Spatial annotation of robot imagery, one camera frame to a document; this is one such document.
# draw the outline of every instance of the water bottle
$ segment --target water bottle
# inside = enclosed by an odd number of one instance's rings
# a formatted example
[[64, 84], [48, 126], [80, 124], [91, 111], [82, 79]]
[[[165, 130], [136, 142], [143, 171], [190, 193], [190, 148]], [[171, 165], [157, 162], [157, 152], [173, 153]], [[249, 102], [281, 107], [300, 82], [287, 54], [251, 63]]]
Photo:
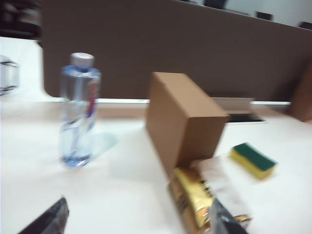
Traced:
[[73, 53], [71, 65], [61, 70], [61, 160], [71, 167], [84, 166], [92, 155], [91, 129], [96, 120], [95, 100], [101, 79], [93, 63], [92, 55]]

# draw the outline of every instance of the brown cardboard box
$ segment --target brown cardboard box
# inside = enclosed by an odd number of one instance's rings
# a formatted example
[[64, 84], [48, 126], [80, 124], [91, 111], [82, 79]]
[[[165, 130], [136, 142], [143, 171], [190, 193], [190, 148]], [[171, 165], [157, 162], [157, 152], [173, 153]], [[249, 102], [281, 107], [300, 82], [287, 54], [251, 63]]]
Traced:
[[288, 113], [303, 121], [312, 120], [312, 63], [310, 63], [297, 86]]
[[146, 128], [167, 175], [213, 156], [229, 117], [190, 78], [154, 72], [150, 100]]

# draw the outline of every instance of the sponge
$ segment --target sponge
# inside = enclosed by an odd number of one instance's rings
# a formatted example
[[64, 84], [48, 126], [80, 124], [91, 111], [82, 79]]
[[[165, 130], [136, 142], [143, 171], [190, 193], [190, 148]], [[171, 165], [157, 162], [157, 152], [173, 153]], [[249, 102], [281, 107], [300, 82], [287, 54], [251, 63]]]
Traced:
[[231, 158], [242, 164], [259, 179], [268, 176], [276, 165], [276, 162], [265, 157], [248, 143], [234, 146], [231, 150]]

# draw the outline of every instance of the table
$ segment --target table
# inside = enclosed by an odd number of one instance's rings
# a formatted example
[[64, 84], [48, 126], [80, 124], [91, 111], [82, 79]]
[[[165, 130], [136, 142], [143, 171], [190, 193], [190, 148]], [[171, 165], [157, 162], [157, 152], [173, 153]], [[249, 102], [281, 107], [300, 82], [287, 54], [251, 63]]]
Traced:
[[[66, 234], [185, 233], [144, 127], [146, 106], [99, 104], [95, 131], [115, 135], [117, 144], [85, 167], [67, 169], [58, 161], [60, 103], [1, 102], [1, 233], [17, 233], [62, 195], [70, 209]], [[279, 162], [277, 174], [289, 170], [305, 178], [294, 184], [297, 178], [289, 177], [289, 187], [280, 191], [293, 195], [285, 210], [271, 204], [274, 216], [261, 225], [263, 214], [253, 214], [248, 230], [307, 233], [312, 126], [263, 105], [253, 110], [267, 123], [227, 125], [215, 155], [248, 141]]]

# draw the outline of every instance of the brown partition panel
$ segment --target brown partition panel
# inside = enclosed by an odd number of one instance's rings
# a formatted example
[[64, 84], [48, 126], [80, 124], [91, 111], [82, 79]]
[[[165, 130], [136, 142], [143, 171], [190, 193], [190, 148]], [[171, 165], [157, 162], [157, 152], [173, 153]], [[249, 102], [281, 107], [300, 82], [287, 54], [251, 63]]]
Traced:
[[91, 53], [102, 98], [147, 98], [152, 71], [189, 75], [211, 96], [287, 101], [312, 31], [176, 0], [43, 1], [44, 87], [59, 94], [72, 52]]

